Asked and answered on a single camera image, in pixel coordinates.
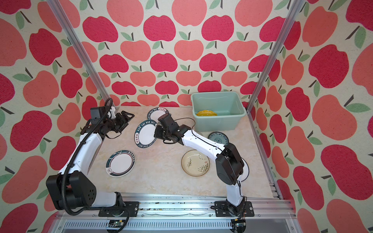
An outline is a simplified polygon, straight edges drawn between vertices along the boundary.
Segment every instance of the yellow plate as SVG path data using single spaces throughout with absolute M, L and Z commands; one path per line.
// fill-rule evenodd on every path
M 196 115 L 197 116 L 217 116 L 217 114 L 211 110 L 202 110 L 202 111 L 199 111 Z

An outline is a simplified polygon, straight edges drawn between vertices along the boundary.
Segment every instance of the plate rim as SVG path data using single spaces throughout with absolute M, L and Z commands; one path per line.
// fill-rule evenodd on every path
M 157 110 L 162 110 L 162 111 L 164 111 L 165 114 L 166 114 L 166 113 L 170 113 L 170 112 L 169 112 L 166 108 L 164 108 L 164 107 L 156 107 L 156 108 L 151 109 L 151 110 L 148 112 L 146 118 L 147 118 L 148 120 L 151 120 L 151 118 L 150 118 L 151 114 L 152 114 L 153 112 L 157 111 Z
M 181 168 L 183 169 L 183 171 L 184 171 L 187 175 L 192 176 L 192 175 L 190 175 L 189 173 L 187 173 L 187 172 L 184 170 L 184 168 L 183 168 L 183 163 L 182 163 L 184 156 L 185 156 L 188 152 L 190 152 L 190 151 L 185 152 L 185 154 L 183 155 L 183 157 L 181 157 L 180 165 L 181 165 Z M 205 155 L 204 153 L 201 153 L 201 154 L 203 154 L 204 156 L 206 156 L 207 159 L 209 160 L 209 168 L 208 168 L 207 171 L 206 171 L 205 173 L 203 173 L 202 175 L 199 175 L 199 176 L 192 176 L 192 177 L 200 177 L 200 176 L 203 176 L 203 175 L 205 175 L 205 174 L 209 171 L 209 169 L 210 169 L 210 158 L 209 158 L 207 155 Z
M 207 136 L 207 138 L 210 139 L 210 136 L 211 136 L 213 133 L 220 133 L 220 134 L 224 135 L 225 138 L 227 139 L 227 143 L 229 143 L 229 138 L 228 138 L 228 136 L 225 135 L 225 133 L 220 132 L 220 131 L 213 131 L 213 132 L 211 132 L 211 133 Z
M 113 172 L 109 173 L 107 168 L 110 168 L 110 164 L 111 164 L 111 161 L 118 155 L 120 154 L 128 154 L 132 157 L 132 163 L 131 163 L 131 166 L 129 167 L 129 169 L 127 169 L 126 171 L 122 172 L 122 173 L 119 173 L 119 174 L 113 174 Z M 135 165 L 135 162 L 136 162 L 136 158 L 135 158 L 135 154 L 132 152 L 132 151 L 129 151 L 129 150 L 120 150 L 120 151 L 117 151 L 115 152 L 114 154 L 112 154 L 109 159 L 106 161 L 106 166 L 105 166 L 105 170 L 106 170 L 106 173 L 112 177 L 119 177 L 119 176 L 124 176 L 126 174 L 128 174 L 132 168 L 134 167 Z
M 135 134 L 134 134 L 134 141 L 135 141 L 135 144 L 136 144 L 138 147 L 140 147 L 140 148 L 148 148 L 148 147 L 150 147 L 151 145 L 154 144 L 154 142 L 155 142 L 156 139 L 157 139 L 157 138 L 154 138 L 154 140 L 153 140 L 151 143 L 149 143 L 148 145 L 144 145 L 144 144 L 142 144 L 142 143 L 140 142 L 140 140 L 139 140 L 139 143 L 136 143 L 136 133 L 140 133 L 141 129 L 142 129 L 145 125 L 148 125 L 148 124 L 152 124 L 152 125 L 154 125 L 155 127 L 157 127 L 157 123 L 156 123 L 156 121 L 155 121 L 155 120 L 152 120 L 152 119 L 147 119 L 147 120 L 141 122 L 141 123 L 136 127 Z

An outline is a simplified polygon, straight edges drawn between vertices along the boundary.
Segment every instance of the metal profile bar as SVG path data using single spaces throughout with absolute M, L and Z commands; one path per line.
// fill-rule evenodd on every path
M 294 4 L 291 6 L 289 13 L 285 19 L 285 22 L 281 28 L 280 34 L 277 37 L 277 40 L 275 42 L 275 45 L 273 46 L 273 50 L 271 51 L 271 54 L 268 57 L 267 63 L 260 75 L 259 81 L 254 89 L 253 94 L 251 95 L 249 104 L 247 106 L 247 112 L 251 110 L 251 108 L 254 105 L 255 100 L 258 98 L 259 92 L 261 88 L 263 87 L 263 84 L 265 82 L 266 77 L 268 76 L 269 72 L 272 69 L 273 64 L 275 63 L 276 57 L 279 54 L 281 47 L 283 43 L 286 40 L 286 37 L 288 36 L 291 27 L 293 26 L 295 22 L 295 18 L 298 15 L 302 5 L 304 4 L 305 0 L 295 0 Z
M 65 11 L 63 10 L 60 2 L 58 0 L 47 0 L 48 5 L 50 6 L 54 16 L 58 20 L 59 24 L 63 28 L 68 37 L 71 45 L 74 47 L 76 54 L 84 64 L 85 69 L 87 70 L 89 76 L 91 77 L 93 83 L 95 84 L 97 90 L 99 91 L 102 99 L 106 101 L 110 98 L 109 93 L 106 90 L 100 76 L 96 72 L 88 53 L 86 52 L 83 44 L 80 42 L 78 36 L 75 33 L 74 28 L 72 27 L 69 18 L 67 17 Z

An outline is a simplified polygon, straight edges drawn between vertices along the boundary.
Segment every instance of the white plate with blue rim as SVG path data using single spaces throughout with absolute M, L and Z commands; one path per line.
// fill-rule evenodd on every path
M 145 120 L 136 128 L 135 131 L 135 143 L 140 148 L 147 148 L 153 145 L 156 141 L 154 132 L 156 130 L 157 123 L 154 120 Z
M 153 108 L 148 112 L 147 118 L 149 120 L 153 120 L 158 123 L 158 118 L 166 113 L 169 113 L 167 109 L 158 107 L 158 108 Z
M 113 177 L 124 176 L 135 165 L 135 155 L 129 150 L 117 151 L 106 162 L 106 172 Z

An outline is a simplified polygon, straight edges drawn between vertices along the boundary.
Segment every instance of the green plastic bin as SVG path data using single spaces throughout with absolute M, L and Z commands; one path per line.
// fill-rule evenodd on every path
M 246 111 L 236 92 L 199 92 L 191 96 L 195 130 L 215 131 L 235 129 Z M 214 111 L 217 116 L 197 116 L 202 110 Z

